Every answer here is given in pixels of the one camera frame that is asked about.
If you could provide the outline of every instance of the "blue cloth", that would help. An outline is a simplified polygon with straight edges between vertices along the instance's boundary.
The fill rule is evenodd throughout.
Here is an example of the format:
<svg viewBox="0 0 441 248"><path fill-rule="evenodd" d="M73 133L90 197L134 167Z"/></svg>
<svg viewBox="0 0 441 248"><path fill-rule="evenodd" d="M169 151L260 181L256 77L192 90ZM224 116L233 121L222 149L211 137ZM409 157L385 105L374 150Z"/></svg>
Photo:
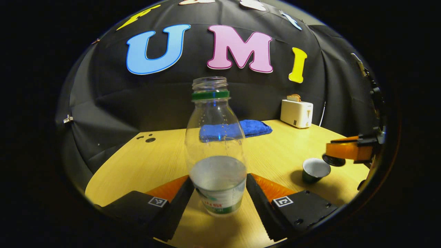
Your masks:
<svg viewBox="0 0 441 248"><path fill-rule="evenodd" d="M273 130L267 124L258 120L242 120L240 121L245 137L254 137L263 134L269 134ZM210 142L215 140L224 140L226 137L240 137L240 129L237 124L230 125L204 125L199 132L199 138L202 142Z"/></svg>

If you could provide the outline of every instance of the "green cup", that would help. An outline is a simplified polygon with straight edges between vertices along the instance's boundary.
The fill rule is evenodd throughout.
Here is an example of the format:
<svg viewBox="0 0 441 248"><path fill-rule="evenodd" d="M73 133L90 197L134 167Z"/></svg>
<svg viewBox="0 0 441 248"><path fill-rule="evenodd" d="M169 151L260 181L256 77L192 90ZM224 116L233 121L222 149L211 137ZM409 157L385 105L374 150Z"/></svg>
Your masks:
<svg viewBox="0 0 441 248"><path fill-rule="evenodd" d="M318 182L331 173L331 166L322 159L309 158L303 162L302 180L307 184Z"/></svg>

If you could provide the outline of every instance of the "plastic bottle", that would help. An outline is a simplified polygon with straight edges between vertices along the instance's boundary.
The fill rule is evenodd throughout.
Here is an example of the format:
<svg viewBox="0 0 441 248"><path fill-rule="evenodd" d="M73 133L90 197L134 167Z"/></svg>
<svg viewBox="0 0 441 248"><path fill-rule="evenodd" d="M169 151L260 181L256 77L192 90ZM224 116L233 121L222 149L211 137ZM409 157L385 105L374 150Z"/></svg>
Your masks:
<svg viewBox="0 0 441 248"><path fill-rule="evenodd" d="M245 135L228 105L224 77L193 80L194 112L185 135L189 175L208 213L226 217L240 207L247 169Z"/></svg>

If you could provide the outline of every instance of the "wooden table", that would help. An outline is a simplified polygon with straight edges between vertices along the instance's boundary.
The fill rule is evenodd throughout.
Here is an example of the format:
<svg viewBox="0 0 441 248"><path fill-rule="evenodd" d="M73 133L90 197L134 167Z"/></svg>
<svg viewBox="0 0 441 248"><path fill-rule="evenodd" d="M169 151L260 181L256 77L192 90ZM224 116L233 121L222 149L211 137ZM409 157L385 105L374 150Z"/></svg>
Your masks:
<svg viewBox="0 0 441 248"><path fill-rule="evenodd" d="M310 190L337 205L350 202L358 193L357 186L366 179L369 169L363 164L353 164L352 160L346 160L345 166L332 167L331 173L316 184L305 185L301 180L303 161L321 158L326 143L344 136L316 125L297 129L280 120L264 122L273 132L245 141L249 173L295 191ZM156 140L147 143L149 138ZM86 196L93 203L106 206L132 190L146 192L187 175L184 138L185 129L139 133L94 174L87 185ZM274 243L268 238L246 190L242 206L228 218L209 215L193 192L176 233L168 242L179 248L197 245L259 248Z"/></svg>

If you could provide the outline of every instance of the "black fabric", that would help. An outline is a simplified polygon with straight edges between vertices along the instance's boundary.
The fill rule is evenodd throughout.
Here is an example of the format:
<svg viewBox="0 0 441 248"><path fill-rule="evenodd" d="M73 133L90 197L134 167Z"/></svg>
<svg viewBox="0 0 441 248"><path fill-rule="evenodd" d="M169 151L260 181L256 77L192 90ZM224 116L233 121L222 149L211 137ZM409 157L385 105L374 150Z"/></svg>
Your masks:
<svg viewBox="0 0 441 248"><path fill-rule="evenodd" d="M75 67L69 110L70 125L78 150L92 173L138 132L185 128L194 109L191 102L192 80L224 76L230 90L230 105L240 120L280 118L281 100L299 94L302 101L314 105L312 123L345 136L370 131L373 109L369 105L368 82L350 52L356 52L326 26L308 27L297 20L302 31L264 4L266 11L238 7L234 0L181 6L165 1L138 20L116 31L131 16L122 20L92 44ZM128 71L127 40L142 32L156 33L148 41L148 58L161 57L167 50L168 34L163 29L190 24L185 31L183 52L171 67L149 75ZM233 63L225 70L213 70L206 63L213 56L214 35L211 25L232 26L246 41L253 32L273 38L270 42L272 73L240 69ZM294 64L292 48L302 49L307 58L303 83L288 79ZM234 61L231 54L228 58Z"/></svg>

